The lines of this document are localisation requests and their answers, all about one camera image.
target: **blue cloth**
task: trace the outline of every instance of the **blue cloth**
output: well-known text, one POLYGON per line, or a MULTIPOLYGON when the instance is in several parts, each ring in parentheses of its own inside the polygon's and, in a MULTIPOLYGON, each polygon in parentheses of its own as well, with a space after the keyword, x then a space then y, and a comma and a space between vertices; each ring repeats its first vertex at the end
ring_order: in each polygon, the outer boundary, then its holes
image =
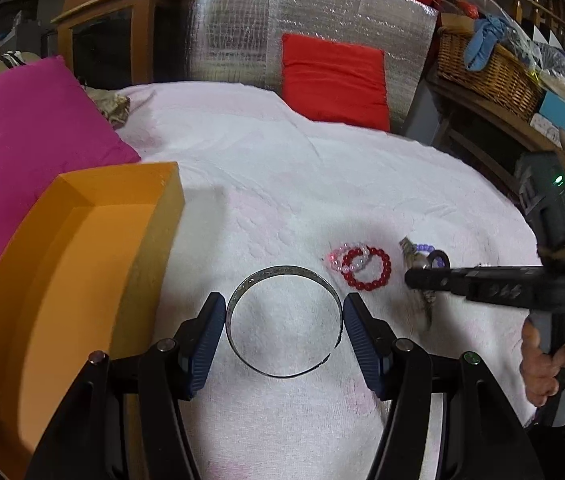
POLYGON ((483 20, 475 20, 475 34, 465 49, 465 67, 471 72, 482 70, 496 44, 504 37, 507 23, 502 18, 488 16, 483 20))

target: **magenta pillow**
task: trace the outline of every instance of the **magenta pillow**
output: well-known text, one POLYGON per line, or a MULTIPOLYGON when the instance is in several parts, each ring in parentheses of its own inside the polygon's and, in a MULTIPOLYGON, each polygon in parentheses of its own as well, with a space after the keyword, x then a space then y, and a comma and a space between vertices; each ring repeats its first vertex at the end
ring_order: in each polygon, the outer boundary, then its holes
POLYGON ((140 160, 61 57, 0 74, 0 255, 60 173, 140 160))

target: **bed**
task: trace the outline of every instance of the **bed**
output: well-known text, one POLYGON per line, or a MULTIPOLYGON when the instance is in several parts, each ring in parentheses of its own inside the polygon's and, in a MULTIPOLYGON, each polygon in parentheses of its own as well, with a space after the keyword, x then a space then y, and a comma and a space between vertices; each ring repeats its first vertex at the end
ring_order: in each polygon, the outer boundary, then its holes
MULTIPOLYGON (((122 92, 131 113, 120 137, 143 162, 176 160, 186 197, 156 340, 173 335, 208 293, 229 299, 268 266, 307 267, 344 298, 348 286, 322 258, 360 240, 392 260, 389 285, 362 293, 373 316, 429 352, 477 351, 520 420, 533 414, 518 373, 526 312, 444 296, 425 330, 422 306, 401 278, 405 236, 445 250, 455 266, 538 263, 523 217, 480 174, 402 137, 314 123, 249 86, 182 82, 122 92)), ((275 280, 245 296, 233 331, 242 349, 284 373, 333 347, 333 304, 305 280, 275 280)), ((387 414, 346 336, 315 371, 277 380, 246 368, 223 335, 206 387, 182 410, 205 480, 366 478, 387 414)), ((435 477, 440 417, 435 396, 422 479, 435 477)))

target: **red pillow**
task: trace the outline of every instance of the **red pillow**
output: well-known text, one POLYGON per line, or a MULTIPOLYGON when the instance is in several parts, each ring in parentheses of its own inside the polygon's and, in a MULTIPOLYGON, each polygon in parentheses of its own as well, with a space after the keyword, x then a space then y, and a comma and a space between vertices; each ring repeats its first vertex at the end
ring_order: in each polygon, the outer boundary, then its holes
POLYGON ((139 160, 61 57, 0 74, 0 255, 59 173, 139 160))
POLYGON ((297 34, 282 37, 282 98, 312 121, 390 131, 385 53, 297 34))

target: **red beaded bracelet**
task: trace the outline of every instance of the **red beaded bracelet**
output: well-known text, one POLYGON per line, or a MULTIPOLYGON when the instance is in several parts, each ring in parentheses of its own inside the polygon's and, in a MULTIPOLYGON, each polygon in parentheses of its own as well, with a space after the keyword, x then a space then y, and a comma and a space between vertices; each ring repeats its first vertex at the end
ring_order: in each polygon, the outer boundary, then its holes
MULTIPOLYGON (((362 249, 352 249, 344 256, 344 258, 342 258, 342 263, 344 265, 349 265, 352 259, 354 259, 356 256, 360 256, 361 254, 362 249)), ((354 278, 352 272, 343 272, 342 275, 344 276, 344 279, 347 280, 347 285, 352 288, 356 288, 357 290, 369 291, 387 285, 387 282, 389 281, 389 278, 391 276, 391 259, 389 258, 389 255, 382 249, 369 247, 369 258, 373 256, 380 256, 380 258, 382 258, 382 273, 380 274, 379 279, 372 282, 359 282, 358 280, 356 280, 356 278, 354 278)))

